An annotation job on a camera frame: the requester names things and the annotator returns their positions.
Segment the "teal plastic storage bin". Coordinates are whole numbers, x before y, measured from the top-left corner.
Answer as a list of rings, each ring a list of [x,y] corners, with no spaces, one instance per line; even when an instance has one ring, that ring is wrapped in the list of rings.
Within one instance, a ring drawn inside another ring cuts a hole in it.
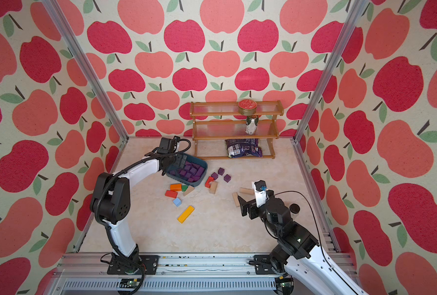
[[[175,161],[169,166],[166,176],[188,186],[197,187],[204,179],[208,164],[189,154],[178,154]]]

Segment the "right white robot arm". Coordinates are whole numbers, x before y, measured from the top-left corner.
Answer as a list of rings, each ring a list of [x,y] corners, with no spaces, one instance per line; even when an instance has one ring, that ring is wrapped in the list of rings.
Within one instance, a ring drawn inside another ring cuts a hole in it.
[[[265,271],[278,275],[276,293],[292,292],[292,279],[298,280],[316,295],[364,295],[360,287],[322,247],[320,238],[293,219],[297,205],[286,206],[263,180],[252,185],[255,198],[237,197],[242,216],[260,219],[277,245],[265,256],[249,261],[257,274]]]

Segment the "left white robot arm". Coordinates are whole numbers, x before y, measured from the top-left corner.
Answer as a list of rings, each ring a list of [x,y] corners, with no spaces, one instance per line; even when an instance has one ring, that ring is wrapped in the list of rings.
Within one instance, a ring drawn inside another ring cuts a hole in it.
[[[162,138],[158,147],[148,152],[141,160],[115,173],[101,173],[94,186],[90,210],[95,221],[106,231],[112,247],[110,266],[119,266],[125,274],[146,273],[141,263],[138,245],[131,236],[127,215],[131,208],[131,188],[150,175],[162,172],[191,148],[191,141],[174,136]]]

